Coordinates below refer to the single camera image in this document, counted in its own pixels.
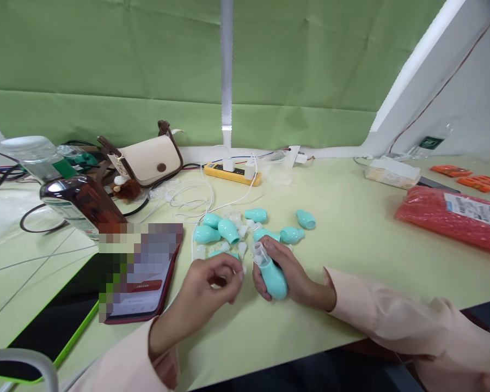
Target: teal nasal aspirator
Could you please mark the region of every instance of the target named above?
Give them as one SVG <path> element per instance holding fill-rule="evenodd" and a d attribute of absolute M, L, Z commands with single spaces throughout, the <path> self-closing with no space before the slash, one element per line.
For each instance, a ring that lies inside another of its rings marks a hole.
<path fill-rule="evenodd" d="M 272 261 L 261 242 L 254 243 L 254 262 L 261 271 L 267 292 L 274 299 L 283 299 L 289 292 L 283 271 Z"/>

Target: plush keychain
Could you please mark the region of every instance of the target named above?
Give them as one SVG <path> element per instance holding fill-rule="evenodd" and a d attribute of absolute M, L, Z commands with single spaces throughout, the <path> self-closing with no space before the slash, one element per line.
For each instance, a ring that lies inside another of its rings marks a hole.
<path fill-rule="evenodd" d="M 138 181 L 133 179 L 128 180 L 122 176 L 116 176 L 114 178 L 114 184 L 111 184 L 111 190 L 114 195 L 125 204 L 137 198 L 142 192 L 142 188 Z"/>

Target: hand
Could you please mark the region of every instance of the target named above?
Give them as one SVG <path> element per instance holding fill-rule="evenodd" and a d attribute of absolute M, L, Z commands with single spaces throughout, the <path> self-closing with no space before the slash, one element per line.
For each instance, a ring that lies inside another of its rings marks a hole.
<path fill-rule="evenodd" d="M 280 244 L 269 236 L 264 236 L 260 239 L 260 242 L 265 247 L 267 254 L 283 271 L 289 286 L 289 297 L 293 301 L 327 312 L 334 310 L 336 292 L 332 287 L 312 281 L 299 261 L 294 257 L 294 254 L 285 245 Z M 258 293 L 267 301 L 271 301 L 272 297 L 267 292 L 267 286 L 261 277 L 261 270 L 256 264 L 254 264 L 252 276 Z"/>
<path fill-rule="evenodd" d="M 243 277 L 242 265 L 228 253 L 194 260 L 176 299 L 151 327 L 149 353 L 157 358 L 200 330 L 225 303 L 234 304 Z"/>

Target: packaging bag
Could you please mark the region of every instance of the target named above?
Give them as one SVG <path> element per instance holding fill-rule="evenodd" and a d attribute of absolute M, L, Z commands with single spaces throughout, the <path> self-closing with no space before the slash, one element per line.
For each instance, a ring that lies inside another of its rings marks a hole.
<path fill-rule="evenodd" d="M 490 201 L 415 186 L 396 217 L 439 234 L 490 250 Z"/>

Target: power strip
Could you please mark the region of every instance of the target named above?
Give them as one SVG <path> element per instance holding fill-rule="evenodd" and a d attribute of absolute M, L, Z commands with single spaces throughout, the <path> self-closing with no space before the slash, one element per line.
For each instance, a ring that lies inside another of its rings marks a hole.
<path fill-rule="evenodd" d="M 250 185 L 250 183 L 252 182 L 252 180 L 247 180 L 245 178 L 245 170 L 243 169 L 234 169 L 234 171 L 225 171 L 223 170 L 223 165 L 221 164 L 208 163 L 203 167 L 203 170 L 206 175 L 218 177 L 224 180 L 240 182 L 246 185 Z M 260 182 L 261 182 L 261 173 L 258 173 L 252 186 L 258 186 Z"/>

